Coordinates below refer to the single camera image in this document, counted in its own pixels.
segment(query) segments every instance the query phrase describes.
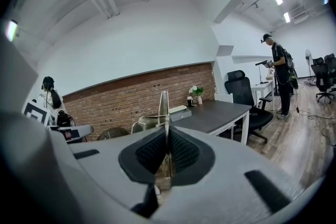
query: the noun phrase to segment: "mesh panel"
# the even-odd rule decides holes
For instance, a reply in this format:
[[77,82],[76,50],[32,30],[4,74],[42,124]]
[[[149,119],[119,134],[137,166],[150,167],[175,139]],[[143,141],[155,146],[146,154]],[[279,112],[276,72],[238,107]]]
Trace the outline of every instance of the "mesh panel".
[[161,134],[135,151],[138,162],[152,174],[159,169],[165,156],[165,134]]
[[193,165],[199,156],[199,149],[181,136],[171,133],[172,154],[174,156],[176,172],[179,173]]
[[254,106],[250,80],[243,78],[236,81],[226,81],[225,88],[228,93],[233,94],[233,102]]

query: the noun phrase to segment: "desk surface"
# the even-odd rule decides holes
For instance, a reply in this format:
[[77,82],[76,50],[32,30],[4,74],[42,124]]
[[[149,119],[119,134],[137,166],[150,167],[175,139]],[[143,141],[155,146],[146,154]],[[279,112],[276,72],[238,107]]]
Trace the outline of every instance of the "desk surface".
[[268,80],[267,83],[263,83],[263,84],[251,84],[251,90],[255,91],[255,90],[262,90],[267,88],[273,81],[272,80]]
[[177,127],[211,133],[251,109],[250,105],[204,100],[192,108],[192,116],[173,122]]

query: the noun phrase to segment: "dark gray desk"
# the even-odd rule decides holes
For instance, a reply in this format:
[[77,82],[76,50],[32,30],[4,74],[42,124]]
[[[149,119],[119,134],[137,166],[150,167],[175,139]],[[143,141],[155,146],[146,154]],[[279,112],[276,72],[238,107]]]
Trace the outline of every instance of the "dark gray desk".
[[231,128],[231,137],[233,138],[234,123],[243,118],[241,139],[242,143],[246,145],[250,105],[205,100],[203,104],[189,109],[192,111],[192,116],[175,121],[173,125],[211,135],[219,135]]

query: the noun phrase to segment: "red brick wall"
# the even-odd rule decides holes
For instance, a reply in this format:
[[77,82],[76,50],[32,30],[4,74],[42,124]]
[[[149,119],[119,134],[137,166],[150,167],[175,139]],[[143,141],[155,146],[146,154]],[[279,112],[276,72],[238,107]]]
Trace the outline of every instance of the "red brick wall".
[[64,103],[77,125],[93,125],[94,133],[87,138],[96,140],[111,127],[124,127],[130,131],[140,116],[157,115],[164,90],[169,93],[170,108],[187,105],[188,91],[193,85],[204,88],[204,100],[214,98],[216,86],[210,63],[111,81],[67,95]]

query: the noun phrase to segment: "white desk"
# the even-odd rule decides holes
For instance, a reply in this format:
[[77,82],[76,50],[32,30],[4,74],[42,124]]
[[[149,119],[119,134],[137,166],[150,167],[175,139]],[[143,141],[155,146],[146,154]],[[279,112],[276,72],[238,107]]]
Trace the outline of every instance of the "white desk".
[[274,80],[268,80],[267,83],[264,83],[264,84],[257,84],[257,85],[251,85],[251,91],[254,95],[254,101],[255,101],[255,105],[256,107],[258,107],[258,97],[257,97],[257,93],[258,91],[260,92],[261,94],[261,97],[265,97],[264,96],[264,90],[269,87],[271,85],[271,92],[272,92],[272,103],[273,103],[273,110],[275,109],[274,108]]

